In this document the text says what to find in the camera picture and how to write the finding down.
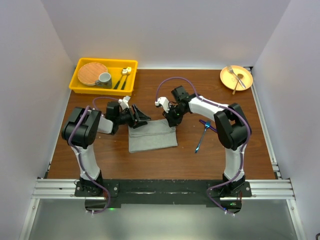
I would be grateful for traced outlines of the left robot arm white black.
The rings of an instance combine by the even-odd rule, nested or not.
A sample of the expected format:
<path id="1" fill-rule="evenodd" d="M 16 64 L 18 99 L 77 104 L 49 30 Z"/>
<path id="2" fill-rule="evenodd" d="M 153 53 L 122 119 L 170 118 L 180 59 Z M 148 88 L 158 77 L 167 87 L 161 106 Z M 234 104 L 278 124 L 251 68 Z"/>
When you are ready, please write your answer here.
<path id="1" fill-rule="evenodd" d="M 133 104 L 128 106 L 118 101 L 107 103 L 105 115 L 100 110 L 75 107 L 61 132 L 62 139 L 73 150 L 80 169 L 80 182 L 86 191 L 99 196 L 104 190 L 103 177 L 95 152 L 94 141 L 97 133 L 114 135 L 120 125 L 136 129 L 151 120 Z"/>

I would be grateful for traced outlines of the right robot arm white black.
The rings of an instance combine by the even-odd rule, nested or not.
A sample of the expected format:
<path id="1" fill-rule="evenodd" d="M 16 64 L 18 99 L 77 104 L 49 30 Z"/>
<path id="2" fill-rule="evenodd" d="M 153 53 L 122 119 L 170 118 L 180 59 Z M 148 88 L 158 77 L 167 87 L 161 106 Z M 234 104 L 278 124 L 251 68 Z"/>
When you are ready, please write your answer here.
<path id="1" fill-rule="evenodd" d="M 225 149 L 223 192 L 230 197 L 240 190 L 239 181 L 245 179 L 244 156 L 252 130 L 239 104 L 217 103 L 198 95 L 189 94 L 183 86 L 171 91 L 175 104 L 166 97 L 156 97 L 155 106 L 163 108 L 163 116 L 170 127 L 178 126 L 187 113 L 198 114 L 215 123 L 219 142 Z"/>

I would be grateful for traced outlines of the grey cloth napkin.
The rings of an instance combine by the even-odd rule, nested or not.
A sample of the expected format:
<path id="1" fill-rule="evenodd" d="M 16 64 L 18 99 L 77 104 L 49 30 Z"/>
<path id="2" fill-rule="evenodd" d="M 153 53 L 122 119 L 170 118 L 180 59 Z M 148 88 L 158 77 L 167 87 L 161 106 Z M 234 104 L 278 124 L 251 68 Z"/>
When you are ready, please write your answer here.
<path id="1" fill-rule="evenodd" d="M 138 128 L 128 127 L 130 153 L 177 147 L 176 128 L 169 127 L 166 119 L 151 120 Z"/>

